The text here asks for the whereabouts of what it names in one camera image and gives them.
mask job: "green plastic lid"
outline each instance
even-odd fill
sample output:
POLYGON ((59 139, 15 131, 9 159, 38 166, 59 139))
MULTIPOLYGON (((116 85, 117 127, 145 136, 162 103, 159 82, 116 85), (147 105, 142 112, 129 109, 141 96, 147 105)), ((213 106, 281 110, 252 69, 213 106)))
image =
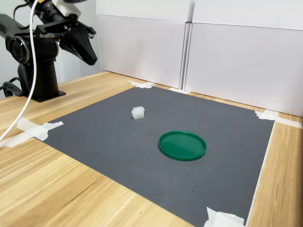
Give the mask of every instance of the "green plastic lid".
POLYGON ((187 131, 170 131, 159 139, 159 148, 164 155, 180 160, 193 161, 201 158, 206 151, 204 140, 187 131))

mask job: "small white block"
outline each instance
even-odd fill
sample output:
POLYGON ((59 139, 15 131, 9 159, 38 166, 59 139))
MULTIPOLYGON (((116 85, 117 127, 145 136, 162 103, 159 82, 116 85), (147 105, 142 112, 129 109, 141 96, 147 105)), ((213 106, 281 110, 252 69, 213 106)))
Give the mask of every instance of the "small white block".
POLYGON ((133 115, 134 119, 143 118, 144 117, 144 108, 142 106, 133 108, 132 115, 133 115))

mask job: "wooden table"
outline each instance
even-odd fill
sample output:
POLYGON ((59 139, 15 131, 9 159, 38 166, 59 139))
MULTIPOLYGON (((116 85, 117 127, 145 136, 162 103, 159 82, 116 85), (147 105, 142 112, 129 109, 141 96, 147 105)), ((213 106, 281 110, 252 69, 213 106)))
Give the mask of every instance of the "wooden table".
MULTIPOLYGON (((132 88, 129 79, 142 82, 103 72, 62 83, 59 88, 67 95, 44 103, 31 101, 23 116, 36 124, 49 122, 132 88)), ((189 95, 264 111, 209 96, 189 95)), ((15 96, 0 100, 0 134, 25 102, 25 97, 15 96)), ((279 116, 303 122, 299 117, 279 116)), ((19 133, 14 127, 6 138, 19 133)), ((303 130, 275 123, 248 226, 303 226, 302 188, 303 130)), ((60 151, 30 139, 14 148, 0 148, 0 226, 190 224, 60 151)))

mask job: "gray mat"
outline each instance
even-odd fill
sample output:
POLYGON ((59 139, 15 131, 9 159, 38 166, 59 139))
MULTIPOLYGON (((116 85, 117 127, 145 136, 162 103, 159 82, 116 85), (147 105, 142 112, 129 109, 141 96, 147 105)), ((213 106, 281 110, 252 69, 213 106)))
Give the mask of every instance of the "gray mat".
POLYGON ((195 226, 206 207, 248 217, 273 121, 254 111, 153 87, 132 88, 60 117, 44 142, 195 226), (131 118, 143 106, 145 117, 131 118), (204 157, 173 160, 159 137, 189 131, 207 143, 204 157))

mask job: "white cable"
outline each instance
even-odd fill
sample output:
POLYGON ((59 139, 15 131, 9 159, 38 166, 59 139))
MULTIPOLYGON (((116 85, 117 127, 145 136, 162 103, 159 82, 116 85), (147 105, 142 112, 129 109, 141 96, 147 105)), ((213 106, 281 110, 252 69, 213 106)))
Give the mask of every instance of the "white cable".
POLYGON ((33 95, 33 92, 34 92, 34 89, 35 89, 36 78, 37 78, 37 62, 36 62, 36 53, 35 53, 35 47, 34 47, 33 19, 34 19, 35 8, 36 8, 36 5, 37 5, 38 2, 39 2, 39 0, 35 0, 34 4, 32 6, 32 10, 30 12, 30 21, 29 21, 30 42, 31 42, 31 46, 32 46, 33 63, 34 63, 34 77, 33 77, 32 89, 30 90, 27 102, 25 103, 25 105, 24 105, 23 109, 21 110, 20 114, 15 119, 15 121, 10 125, 10 127, 5 131, 5 133, 3 133, 3 135, 0 137, 0 141, 6 136, 6 134, 8 134, 8 132, 12 129, 12 127, 14 127, 14 125, 17 123, 17 121, 19 121, 20 117, 22 116, 25 109, 27 108, 27 105, 28 105, 30 99, 32 98, 32 95, 33 95))

